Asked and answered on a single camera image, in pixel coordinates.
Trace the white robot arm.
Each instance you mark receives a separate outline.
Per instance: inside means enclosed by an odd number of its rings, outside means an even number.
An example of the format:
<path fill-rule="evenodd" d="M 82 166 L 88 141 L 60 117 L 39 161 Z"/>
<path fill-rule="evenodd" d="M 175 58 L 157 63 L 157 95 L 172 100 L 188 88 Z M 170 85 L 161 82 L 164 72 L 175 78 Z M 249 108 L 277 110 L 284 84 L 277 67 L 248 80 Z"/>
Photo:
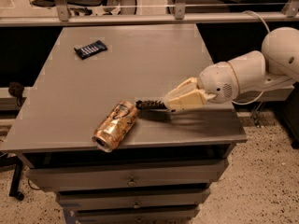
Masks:
<path fill-rule="evenodd" d="M 232 101 L 247 91 L 272 91 L 299 81 L 299 30 L 277 28 L 264 38 L 262 49 L 206 67 L 171 90 L 163 103 L 171 111 L 206 103 Z"/>

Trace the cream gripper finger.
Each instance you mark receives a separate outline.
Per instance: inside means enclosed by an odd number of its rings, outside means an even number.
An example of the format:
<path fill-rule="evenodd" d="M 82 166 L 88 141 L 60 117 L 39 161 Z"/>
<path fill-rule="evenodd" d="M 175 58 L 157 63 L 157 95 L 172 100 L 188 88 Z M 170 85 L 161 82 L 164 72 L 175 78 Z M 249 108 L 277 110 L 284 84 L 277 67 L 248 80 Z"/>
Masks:
<path fill-rule="evenodd" d="M 180 95 L 167 95 L 164 97 L 164 105 L 170 111 L 185 111 L 202 108 L 216 94 L 206 93 L 204 90 L 193 90 Z"/>
<path fill-rule="evenodd" d="M 165 97 L 164 100 L 168 101 L 173 98 L 179 97 L 190 91 L 198 89 L 198 79 L 196 77 L 190 77 L 179 84 L 176 88 L 171 90 Z"/>

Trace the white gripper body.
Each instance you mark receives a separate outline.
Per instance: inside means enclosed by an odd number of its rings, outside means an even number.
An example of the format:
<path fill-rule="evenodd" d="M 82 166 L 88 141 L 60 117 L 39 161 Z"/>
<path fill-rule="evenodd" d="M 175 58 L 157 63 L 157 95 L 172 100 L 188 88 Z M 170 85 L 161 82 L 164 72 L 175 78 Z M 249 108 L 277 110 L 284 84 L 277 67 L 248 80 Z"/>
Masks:
<path fill-rule="evenodd" d="M 200 88 L 210 97 L 209 102 L 221 104 L 234 100 L 239 85 L 233 67 L 227 62 L 208 66 L 199 74 Z"/>

